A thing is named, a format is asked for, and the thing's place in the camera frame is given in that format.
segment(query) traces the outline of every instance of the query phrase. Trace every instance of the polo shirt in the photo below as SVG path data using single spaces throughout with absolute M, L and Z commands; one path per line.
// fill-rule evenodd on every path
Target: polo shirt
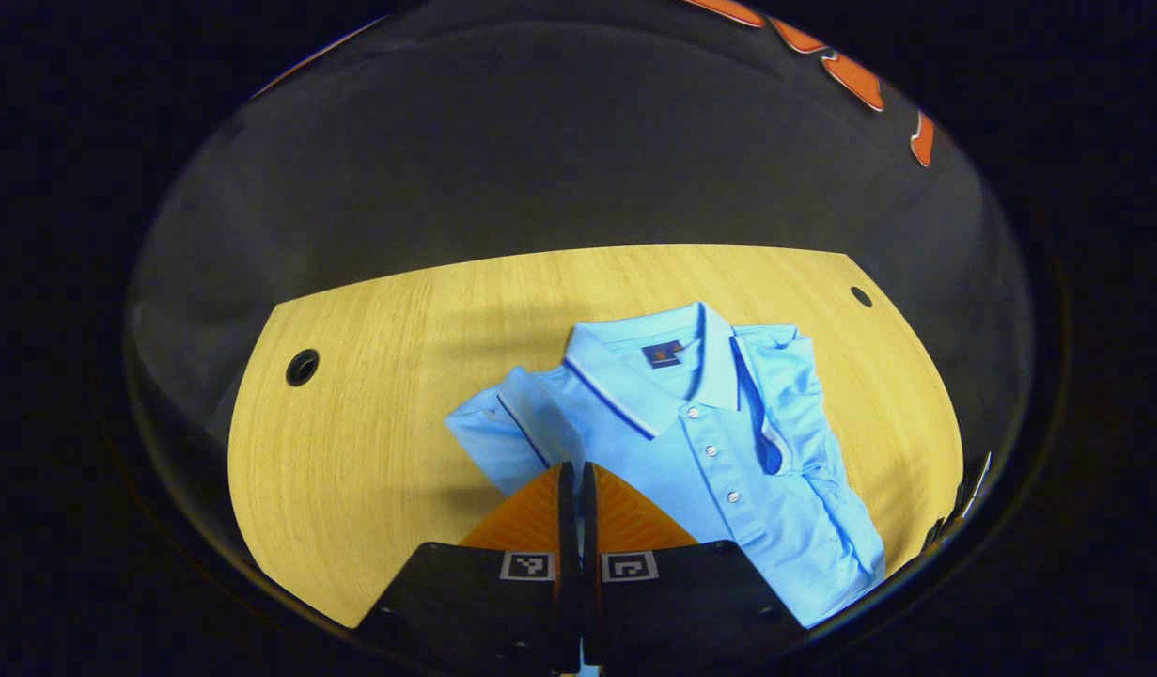
M 445 424 L 506 494 L 592 462 L 700 543 L 736 540 L 805 627 L 883 581 L 796 326 L 729 326 L 706 303 L 578 323 L 559 368 L 514 368 Z

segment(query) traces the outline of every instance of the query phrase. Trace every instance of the wood grain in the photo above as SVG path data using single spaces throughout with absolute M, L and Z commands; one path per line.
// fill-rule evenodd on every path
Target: wood grain
M 358 625 L 415 545 L 457 543 L 503 498 L 445 414 L 515 365 L 555 368 L 575 322 L 694 301 L 731 324 L 797 324 L 813 338 L 826 413 L 889 573 L 916 555 L 953 506 L 961 443 L 934 363 L 882 288 L 843 253 L 642 245 L 419 270 L 274 308 L 239 387 L 228 458 L 260 569 Z M 319 366 L 292 389 L 286 368 L 303 348 Z

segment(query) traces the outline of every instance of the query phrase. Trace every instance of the shirt collar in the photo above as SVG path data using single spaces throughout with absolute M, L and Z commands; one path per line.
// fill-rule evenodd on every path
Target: shirt collar
M 625 368 L 607 344 L 698 330 L 703 339 L 694 399 L 712 407 L 737 410 L 734 330 L 706 303 L 616 322 L 578 323 L 566 348 L 566 363 L 620 415 L 649 437 L 676 419 L 686 399 L 661 389 L 643 374 Z

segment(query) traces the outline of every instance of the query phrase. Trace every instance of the dark background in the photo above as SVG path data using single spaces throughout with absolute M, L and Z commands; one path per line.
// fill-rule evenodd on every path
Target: dark background
M 167 185 L 389 6 L 279 5 L 0 2 L 0 674 L 376 672 L 200 573 L 108 436 L 102 348 Z M 759 3 L 936 111 L 1047 220 L 1071 390 L 998 538 L 821 670 L 1157 674 L 1157 2 L 920 5 Z

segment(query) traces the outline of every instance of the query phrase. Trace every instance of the wooden table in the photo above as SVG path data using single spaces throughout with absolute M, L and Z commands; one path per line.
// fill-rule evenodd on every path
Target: wooden table
M 854 296 L 861 288 L 871 308 Z M 703 301 L 813 338 L 824 406 L 889 574 L 953 507 L 950 398 L 896 307 L 843 253 L 732 245 L 574 249 L 389 275 L 273 309 L 248 361 L 228 470 L 260 569 L 355 626 L 423 540 L 457 543 L 502 495 L 444 415 L 515 366 L 560 363 L 575 322 Z M 286 382 L 303 348 L 319 354 Z

